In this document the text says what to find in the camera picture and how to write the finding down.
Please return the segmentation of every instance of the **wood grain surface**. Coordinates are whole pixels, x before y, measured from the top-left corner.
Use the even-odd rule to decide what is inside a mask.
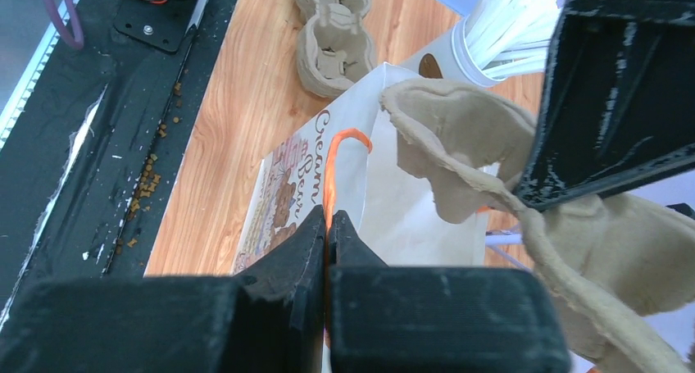
[[[366,27],[379,62],[398,64],[459,17],[435,0],[373,0]],[[226,275],[260,161],[327,103],[302,90],[294,0],[238,0],[193,128],[146,275]],[[538,109],[543,77],[509,79],[493,90]],[[494,214],[490,228],[514,224]],[[531,264],[523,247],[505,248]],[[488,250],[486,263],[506,266]]]

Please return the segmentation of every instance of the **white straw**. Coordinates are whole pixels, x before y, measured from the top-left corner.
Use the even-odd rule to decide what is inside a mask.
[[[471,12],[471,14],[466,19],[466,35],[470,33],[470,30],[473,28],[475,23],[478,22],[480,15],[483,13],[483,10],[488,6],[489,3],[490,0],[479,0],[478,4],[475,5],[473,12]]]
[[[542,71],[545,68],[546,55],[527,57],[519,61],[502,64],[483,70],[483,72],[493,78],[501,78],[513,75],[530,74],[530,71]]]
[[[509,6],[511,0],[490,0],[490,3],[481,13],[479,19],[470,29],[470,33],[466,36],[466,42],[468,44],[477,43],[483,33],[488,30],[491,26],[497,25],[501,22],[496,22],[500,14]]]
[[[478,66],[486,66],[496,55],[504,51],[509,45],[515,42],[516,38],[522,35],[529,25],[543,14],[543,9],[539,7],[530,7],[520,13],[518,18],[514,20],[514,24],[504,35],[490,46],[486,51],[480,53],[479,57],[474,57]]]
[[[493,61],[519,60],[526,57],[542,55],[547,58],[547,48],[522,49],[519,51],[505,51],[497,55]]]
[[[523,51],[525,49],[547,48],[548,45],[550,45],[550,40],[544,39],[543,41],[535,41],[532,43],[518,43],[517,45],[510,46],[507,50]]]
[[[479,66],[485,66],[479,62],[479,59],[483,59],[487,52],[490,52],[490,48],[497,43],[500,38],[508,32],[516,24],[516,16],[520,13],[523,14],[525,11],[525,4],[527,0],[510,0],[504,10],[495,18],[495,21],[486,22],[486,27],[483,33],[477,39],[471,39],[466,41],[471,44],[469,46],[470,54],[473,60]]]

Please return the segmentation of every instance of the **paper bag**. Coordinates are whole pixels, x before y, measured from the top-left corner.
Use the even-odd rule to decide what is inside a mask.
[[[261,162],[232,273],[286,240],[321,203],[331,139],[355,128],[373,150],[348,139],[335,162],[336,205],[389,265],[482,265],[487,216],[440,218],[427,180],[397,165],[397,131],[381,110],[384,88],[417,74],[384,63],[336,98]]]

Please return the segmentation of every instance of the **orange handle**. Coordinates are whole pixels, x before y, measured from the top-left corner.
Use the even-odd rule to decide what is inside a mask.
[[[330,141],[330,146],[328,149],[328,156],[326,156],[326,168],[325,168],[325,179],[324,179],[324,216],[326,223],[326,237],[325,237],[325,289],[324,289],[324,306],[325,306],[325,323],[326,328],[328,328],[330,323],[330,298],[329,298],[329,277],[328,277],[328,267],[329,267],[329,249],[328,249],[328,233],[330,227],[333,225],[333,210],[335,209],[335,158],[338,156],[338,146],[345,138],[359,139],[360,142],[367,146],[367,150],[371,152],[371,141],[358,129],[347,129],[337,133],[333,139]],[[328,331],[325,333],[326,346],[330,348],[330,336]]]
[[[338,156],[338,146],[346,138],[359,139],[371,152],[371,141],[358,129],[347,129],[337,133],[330,141],[328,156],[326,157],[325,182],[324,182],[324,216],[326,222],[326,236],[333,225],[333,210],[335,209],[335,158]]]

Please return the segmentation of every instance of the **purple cable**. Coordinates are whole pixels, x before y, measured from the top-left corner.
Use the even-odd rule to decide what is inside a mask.
[[[67,13],[70,16],[70,26],[72,27],[75,37],[70,34],[70,31],[63,25],[63,19],[60,14],[58,14],[58,7],[53,0],[43,0],[43,5],[46,7],[48,16],[51,18],[51,22],[56,26],[56,30],[61,35],[63,41],[65,41],[71,48],[80,50],[84,47],[84,33],[82,33],[82,25],[79,24],[79,17],[77,16],[77,11],[75,10],[75,4],[72,0],[65,0],[67,7]]]

